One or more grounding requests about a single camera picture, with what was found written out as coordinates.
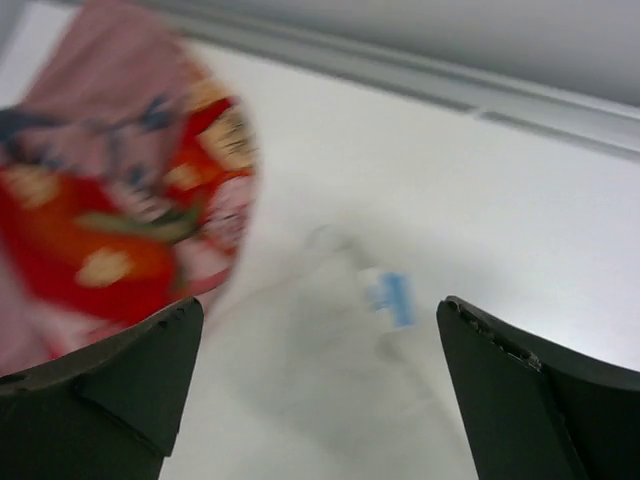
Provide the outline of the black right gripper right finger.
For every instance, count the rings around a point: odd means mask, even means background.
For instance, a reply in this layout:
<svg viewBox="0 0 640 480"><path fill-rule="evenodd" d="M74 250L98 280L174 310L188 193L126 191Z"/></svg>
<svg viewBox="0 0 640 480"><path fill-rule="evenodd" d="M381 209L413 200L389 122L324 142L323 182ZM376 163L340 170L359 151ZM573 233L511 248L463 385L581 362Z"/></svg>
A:
<svg viewBox="0 0 640 480"><path fill-rule="evenodd" d="M638 478L638 372L455 296L436 317L479 478Z"/></svg>

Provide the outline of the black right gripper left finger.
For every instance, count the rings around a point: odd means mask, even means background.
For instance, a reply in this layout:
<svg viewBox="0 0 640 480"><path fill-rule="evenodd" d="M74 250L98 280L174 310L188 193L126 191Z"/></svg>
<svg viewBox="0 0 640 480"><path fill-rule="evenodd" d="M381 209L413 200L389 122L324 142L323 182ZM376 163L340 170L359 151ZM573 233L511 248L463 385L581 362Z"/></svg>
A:
<svg viewBox="0 0 640 480"><path fill-rule="evenodd" d="M156 479L174 449L203 329L186 298L1 379L4 479Z"/></svg>

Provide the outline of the white pillow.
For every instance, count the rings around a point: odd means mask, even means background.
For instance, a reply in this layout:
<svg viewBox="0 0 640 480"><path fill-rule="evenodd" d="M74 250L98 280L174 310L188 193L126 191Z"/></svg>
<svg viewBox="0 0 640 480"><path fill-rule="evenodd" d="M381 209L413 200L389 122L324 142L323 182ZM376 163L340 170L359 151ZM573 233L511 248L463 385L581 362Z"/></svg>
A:
<svg viewBox="0 0 640 480"><path fill-rule="evenodd" d="M454 407L430 381L441 350L402 274L350 236L313 231L292 275L205 332L165 479L473 479Z"/></svg>

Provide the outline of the red and pink pillowcase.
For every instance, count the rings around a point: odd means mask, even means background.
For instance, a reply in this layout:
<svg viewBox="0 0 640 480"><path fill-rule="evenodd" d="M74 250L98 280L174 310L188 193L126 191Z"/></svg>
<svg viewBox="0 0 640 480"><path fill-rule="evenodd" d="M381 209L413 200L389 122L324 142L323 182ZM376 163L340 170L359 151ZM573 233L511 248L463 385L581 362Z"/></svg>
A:
<svg viewBox="0 0 640 480"><path fill-rule="evenodd" d="M240 99L150 10L91 1L1 112L1 371L209 308L242 247L256 144Z"/></svg>

